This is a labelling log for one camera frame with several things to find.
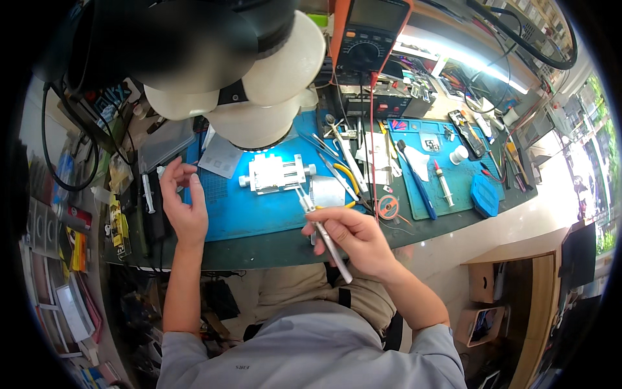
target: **clear plastic box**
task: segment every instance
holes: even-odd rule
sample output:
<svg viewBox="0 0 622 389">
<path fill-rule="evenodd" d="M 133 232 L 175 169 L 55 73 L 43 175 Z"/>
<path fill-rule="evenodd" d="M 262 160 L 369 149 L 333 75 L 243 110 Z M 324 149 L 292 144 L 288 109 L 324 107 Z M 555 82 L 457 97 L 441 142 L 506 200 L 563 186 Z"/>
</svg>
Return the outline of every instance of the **clear plastic box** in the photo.
<svg viewBox="0 0 622 389">
<path fill-rule="evenodd" d="M 155 170 L 160 163 L 194 142 L 192 120 L 168 121 L 147 137 L 138 149 L 138 170 L 141 174 Z"/>
</svg>

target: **khaki pants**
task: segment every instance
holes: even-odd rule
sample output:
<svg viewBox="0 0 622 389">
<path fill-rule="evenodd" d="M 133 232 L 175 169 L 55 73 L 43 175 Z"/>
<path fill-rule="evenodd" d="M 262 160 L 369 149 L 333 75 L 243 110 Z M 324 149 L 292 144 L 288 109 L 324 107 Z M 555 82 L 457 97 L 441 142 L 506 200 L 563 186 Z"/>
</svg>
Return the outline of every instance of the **khaki pants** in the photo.
<svg viewBox="0 0 622 389">
<path fill-rule="evenodd" d="M 380 282 L 359 272 L 351 263 L 348 270 L 354 278 L 346 284 L 339 276 L 335 287 L 326 279 L 323 263 L 264 270 L 255 308 L 255 323 L 264 322 L 282 308 L 302 301 L 327 300 L 337 303 L 339 288 L 350 290 L 351 308 L 371 324 L 382 337 L 391 323 L 396 308 Z"/>
</svg>

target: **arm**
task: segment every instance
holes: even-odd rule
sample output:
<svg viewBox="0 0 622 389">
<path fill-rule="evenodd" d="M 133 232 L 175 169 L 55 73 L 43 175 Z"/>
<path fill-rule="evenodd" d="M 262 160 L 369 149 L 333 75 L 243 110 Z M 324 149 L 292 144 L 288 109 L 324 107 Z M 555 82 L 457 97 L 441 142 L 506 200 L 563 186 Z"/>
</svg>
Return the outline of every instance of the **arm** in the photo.
<svg viewBox="0 0 622 389">
<path fill-rule="evenodd" d="M 327 232 L 348 253 L 352 264 L 380 280 L 413 335 L 436 324 L 449 326 L 445 304 L 395 259 L 372 217 L 344 207 L 331 207 L 309 213 L 307 219 L 324 222 Z M 313 226 L 308 223 L 302 232 L 311 234 Z M 323 242 L 318 240 L 315 253 L 319 255 L 324 249 Z"/>
<path fill-rule="evenodd" d="M 208 217 L 197 167 L 171 162 L 160 180 L 164 212 L 177 234 L 169 287 L 164 301 L 164 332 L 188 332 L 199 336 L 201 262 Z M 177 186 L 190 188 L 192 205 L 184 204 Z"/>
</svg>

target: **grey shirt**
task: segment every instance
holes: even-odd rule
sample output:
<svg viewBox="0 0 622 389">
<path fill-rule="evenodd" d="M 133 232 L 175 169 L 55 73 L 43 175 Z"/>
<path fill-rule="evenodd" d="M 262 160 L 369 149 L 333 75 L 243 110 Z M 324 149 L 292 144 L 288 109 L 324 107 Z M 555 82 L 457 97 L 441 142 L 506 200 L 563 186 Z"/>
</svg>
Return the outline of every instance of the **grey shirt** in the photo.
<svg viewBox="0 0 622 389">
<path fill-rule="evenodd" d="M 208 359 L 192 334 L 167 332 L 165 388 L 466 388 L 450 329 L 422 330 L 408 354 L 383 351 L 356 312 L 328 301 L 291 305 L 251 340 Z"/>
</svg>

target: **person's left hand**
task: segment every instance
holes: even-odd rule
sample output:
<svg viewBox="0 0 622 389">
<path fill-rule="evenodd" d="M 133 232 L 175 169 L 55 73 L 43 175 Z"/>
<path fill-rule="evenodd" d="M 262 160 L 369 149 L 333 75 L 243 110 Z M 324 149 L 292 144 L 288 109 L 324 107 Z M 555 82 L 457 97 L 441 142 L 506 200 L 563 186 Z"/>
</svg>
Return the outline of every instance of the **person's left hand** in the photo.
<svg viewBox="0 0 622 389">
<path fill-rule="evenodd" d="M 203 249 L 207 234 L 208 216 L 205 194 L 197 176 L 197 167 L 173 160 L 160 179 L 164 212 L 177 234 L 177 246 L 183 250 Z M 192 205 L 182 202 L 177 186 L 190 188 Z"/>
</svg>

